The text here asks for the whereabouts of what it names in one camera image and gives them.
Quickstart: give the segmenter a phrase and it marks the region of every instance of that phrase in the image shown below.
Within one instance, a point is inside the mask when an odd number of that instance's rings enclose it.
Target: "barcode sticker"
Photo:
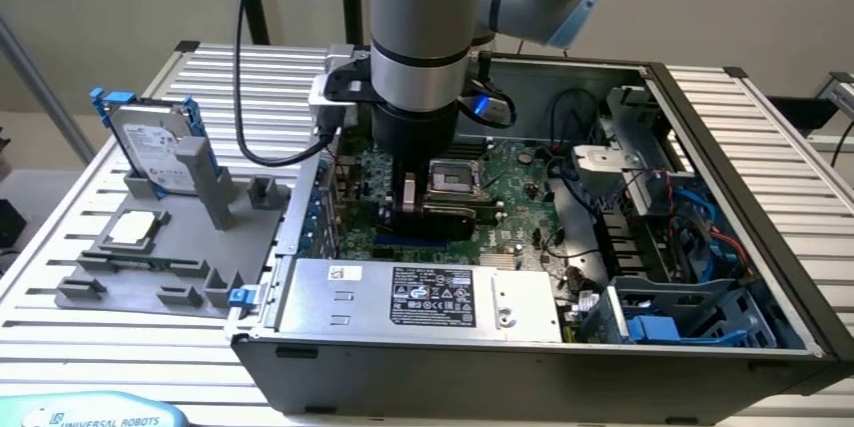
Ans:
[[[361,265],[330,265],[330,280],[362,280]]]

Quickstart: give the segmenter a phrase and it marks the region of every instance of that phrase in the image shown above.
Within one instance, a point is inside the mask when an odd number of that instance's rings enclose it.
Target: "red cable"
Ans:
[[[736,240],[733,237],[728,235],[724,235],[721,232],[713,231],[711,232],[711,234],[716,239],[724,240],[728,244],[731,244],[736,248],[736,250],[739,251],[740,260],[743,261],[745,268],[751,272],[751,267],[748,266],[748,253],[745,252],[745,248],[743,247],[743,244],[739,243],[739,240]]]

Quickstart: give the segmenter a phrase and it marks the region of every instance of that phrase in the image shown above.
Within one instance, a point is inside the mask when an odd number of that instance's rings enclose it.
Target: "gray floor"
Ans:
[[[27,228],[13,247],[22,251],[71,189],[81,172],[65,170],[14,170],[0,181],[0,199],[7,199],[27,220]],[[0,272],[5,272],[14,255],[0,256]]]

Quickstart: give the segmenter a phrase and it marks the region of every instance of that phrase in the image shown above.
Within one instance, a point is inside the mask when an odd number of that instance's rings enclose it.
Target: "hard drive label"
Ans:
[[[390,317],[398,325],[477,327],[472,270],[396,267]]]
[[[131,149],[143,165],[149,179],[166,190],[193,190],[194,183],[187,166],[175,158],[178,139],[163,127],[125,124],[125,133]]]

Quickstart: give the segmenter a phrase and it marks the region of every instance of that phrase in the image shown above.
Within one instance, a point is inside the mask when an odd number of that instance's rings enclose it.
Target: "power supply label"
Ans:
[[[472,270],[396,267],[392,321],[398,325],[477,327]]]

